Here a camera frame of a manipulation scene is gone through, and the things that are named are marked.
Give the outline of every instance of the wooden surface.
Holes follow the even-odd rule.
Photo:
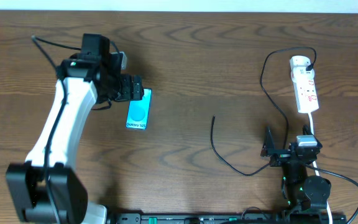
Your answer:
[[[30,36],[80,46],[85,32],[114,40],[128,56],[127,72],[154,91],[146,131],[125,128],[128,103],[88,116],[76,173],[90,200],[149,213],[285,206],[281,170],[237,175],[212,152],[209,129],[216,114],[217,150],[234,166],[264,165],[264,128],[281,144],[284,120],[260,89],[260,70],[269,52],[297,45],[318,52],[313,117],[324,147],[317,162],[358,181],[358,15],[0,11],[0,223],[17,222],[5,171],[34,146],[55,93],[54,72]],[[73,53],[45,48],[57,63]],[[290,120],[289,141],[308,123],[296,112],[289,78],[295,54],[312,56],[274,55],[264,76]],[[331,210],[349,218],[357,187],[324,176],[333,184]]]

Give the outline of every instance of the white cable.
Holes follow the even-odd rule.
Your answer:
[[[310,132],[314,135],[313,118],[311,117],[311,113],[308,113],[308,115],[310,121]],[[313,167],[317,168],[316,161],[313,161]],[[317,170],[315,170],[314,172],[316,173],[317,176],[320,176],[320,173]],[[333,215],[331,213],[331,209],[329,208],[328,201],[327,201],[327,214],[328,214],[329,224],[333,224]]]

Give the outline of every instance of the white power strip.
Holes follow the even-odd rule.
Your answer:
[[[319,108],[314,85],[314,69],[306,70],[310,63],[309,58],[299,55],[290,60],[291,79],[299,113],[311,113]]]

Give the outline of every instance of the wooden table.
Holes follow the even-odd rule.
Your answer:
[[[215,114],[217,150],[238,169],[267,163],[259,156],[264,129],[281,144],[285,123],[260,89],[260,71],[269,52],[298,45],[318,52],[313,116],[324,147],[317,162],[358,181],[358,15],[0,11],[0,223],[17,222],[5,171],[34,146],[55,93],[54,72],[30,36],[80,46],[85,32],[114,40],[128,56],[127,72],[154,90],[146,131],[125,128],[128,103],[88,116],[76,173],[90,200],[145,213],[284,207],[281,169],[236,174],[214,155],[209,129]],[[73,54],[45,48],[57,63]],[[296,112],[289,77],[295,54],[312,57],[304,50],[274,55],[264,76],[289,118],[289,141],[308,124]],[[323,176],[333,184],[332,211],[350,218],[357,187]]]

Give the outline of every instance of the power outlet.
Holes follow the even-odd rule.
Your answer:
[[[290,60],[291,79],[299,113],[311,113],[319,108],[314,84],[314,69],[306,70],[310,63],[308,57],[299,55]]]

